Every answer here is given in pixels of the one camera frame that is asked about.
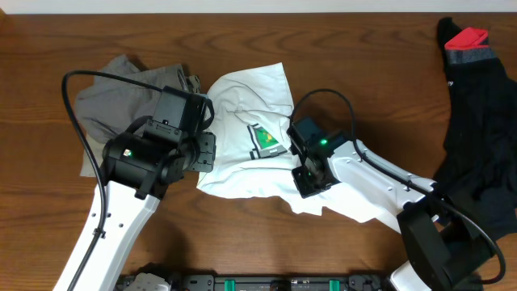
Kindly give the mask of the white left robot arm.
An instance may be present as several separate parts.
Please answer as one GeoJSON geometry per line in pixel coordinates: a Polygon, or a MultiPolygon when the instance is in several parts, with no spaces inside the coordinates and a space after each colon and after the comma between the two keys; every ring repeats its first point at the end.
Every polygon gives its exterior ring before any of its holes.
{"type": "Polygon", "coordinates": [[[57,281],[57,290],[111,290],[167,188],[185,172],[210,172],[216,137],[179,143],[122,133],[105,146],[100,184],[89,216],[57,281]]]}

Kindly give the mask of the white printed t-shirt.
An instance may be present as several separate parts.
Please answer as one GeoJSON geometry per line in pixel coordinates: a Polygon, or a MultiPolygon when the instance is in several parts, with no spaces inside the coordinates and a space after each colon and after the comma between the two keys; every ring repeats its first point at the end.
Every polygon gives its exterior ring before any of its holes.
{"type": "Polygon", "coordinates": [[[399,229],[394,211],[346,183],[301,197],[292,177],[300,160],[291,154],[287,135],[294,103],[282,64],[226,74],[208,97],[215,110],[209,130],[216,137],[216,157],[212,171],[199,177],[200,191],[226,199],[278,196],[296,214],[320,216],[330,209],[359,223],[377,219],[399,229]]]}

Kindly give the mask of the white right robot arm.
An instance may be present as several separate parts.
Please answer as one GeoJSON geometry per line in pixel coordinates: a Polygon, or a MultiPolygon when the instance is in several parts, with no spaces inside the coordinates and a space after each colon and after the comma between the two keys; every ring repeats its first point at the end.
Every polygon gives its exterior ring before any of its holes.
{"type": "Polygon", "coordinates": [[[412,175],[343,136],[294,137],[301,160],[292,171],[305,199],[358,222],[373,218],[397,231],[408,260],[389,277],[396,290],[460,290],[493,284],[474,272],[492,257],[506,265],[496,240],[479,220],[434,194],[434,181],[412,175]]]}

